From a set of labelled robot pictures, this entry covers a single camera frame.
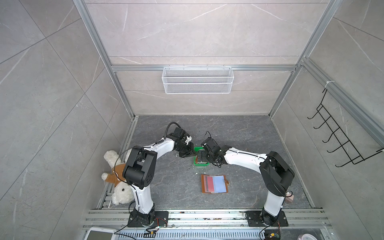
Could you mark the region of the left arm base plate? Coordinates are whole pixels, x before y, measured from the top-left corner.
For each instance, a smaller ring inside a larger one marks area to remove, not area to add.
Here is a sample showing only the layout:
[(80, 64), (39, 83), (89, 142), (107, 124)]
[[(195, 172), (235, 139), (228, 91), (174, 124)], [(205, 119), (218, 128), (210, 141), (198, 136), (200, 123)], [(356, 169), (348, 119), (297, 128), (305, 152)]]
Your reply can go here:
[(128, 221), (128, 228), (155, 228), (166, 227), (168, 225), (169, 212), (168, 211), (150, 211), (145, 215), (134, 210)]

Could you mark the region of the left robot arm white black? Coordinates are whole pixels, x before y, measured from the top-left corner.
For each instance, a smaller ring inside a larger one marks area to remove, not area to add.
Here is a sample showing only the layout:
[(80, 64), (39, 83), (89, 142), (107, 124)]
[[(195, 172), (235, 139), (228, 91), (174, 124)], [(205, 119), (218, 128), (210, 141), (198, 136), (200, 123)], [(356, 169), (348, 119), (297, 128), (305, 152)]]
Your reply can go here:
[(133, 190), (135, 211), (138, 216), (154, 216), (155, 207), (151, 197), (150, 183), (155, 175), (157, 159), (172, 151), (177, 151), (181, 158), (196, 155), (192, 137), (180, 127), (176, 127), (174, 132), (166, 134), (154, 144), (131, 148), (126, 158), (123, 176)]

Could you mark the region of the brown leather card holder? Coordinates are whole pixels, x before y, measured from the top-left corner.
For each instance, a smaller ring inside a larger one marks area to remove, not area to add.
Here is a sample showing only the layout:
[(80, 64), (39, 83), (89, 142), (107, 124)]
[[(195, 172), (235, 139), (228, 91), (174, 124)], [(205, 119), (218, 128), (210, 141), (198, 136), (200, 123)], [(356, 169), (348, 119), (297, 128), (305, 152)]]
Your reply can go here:
[(204, 194), (224, 194), (228, 193), (228, 185), (229, 182), (226, 179), (225, 175), (218, 175), (218, 176), (212, 176), (214, 181), (214, 187), (215, 191), (213, 193), (205, 193), (204, 192), (204, 183), (203, 183), (203, 176), (209, 176), (209, 175), (201, 175), (201, 183), (202, 183), (202, 193)]

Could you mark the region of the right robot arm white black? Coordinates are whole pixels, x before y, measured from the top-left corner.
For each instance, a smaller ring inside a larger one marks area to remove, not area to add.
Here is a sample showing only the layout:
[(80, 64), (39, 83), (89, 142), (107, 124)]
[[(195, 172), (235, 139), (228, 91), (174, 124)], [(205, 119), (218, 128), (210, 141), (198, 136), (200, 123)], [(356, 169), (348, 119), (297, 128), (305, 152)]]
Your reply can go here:
[(241, 166), (260, 173), (268, 195), (260, 218), (264, 224), (273, 224), (282, 211), (288, 189), (295, 178), (295, 172), (285, 160), (274, 151), (256, 154), (238, 150), (231, 146), (220, 147), (211, 137), (201, 143), (207, 152), (208, 162)]

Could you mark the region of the green plastic card tray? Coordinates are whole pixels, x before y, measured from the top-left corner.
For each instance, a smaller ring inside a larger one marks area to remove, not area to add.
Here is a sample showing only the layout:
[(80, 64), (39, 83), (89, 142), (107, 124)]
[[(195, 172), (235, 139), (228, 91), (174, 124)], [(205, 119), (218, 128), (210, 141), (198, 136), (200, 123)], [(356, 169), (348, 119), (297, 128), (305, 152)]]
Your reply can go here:
[(194, 157), (194, 165), (196, 166), (207, 166), (209, 165), (207, 152), (203, 147), (194, 148), (196, 155)]

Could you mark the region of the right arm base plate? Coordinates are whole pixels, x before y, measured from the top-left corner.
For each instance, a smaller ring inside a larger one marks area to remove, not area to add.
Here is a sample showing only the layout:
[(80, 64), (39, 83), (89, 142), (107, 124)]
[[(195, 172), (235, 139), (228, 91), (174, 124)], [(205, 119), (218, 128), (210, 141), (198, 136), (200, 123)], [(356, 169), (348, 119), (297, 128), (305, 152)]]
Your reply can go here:
[(280, 211), (277, 216), (272, 216), (266, 211), (246, 211), (246, 220), (249, 227), (288, 227), (289, 223), (287, 217), (283, 211)]

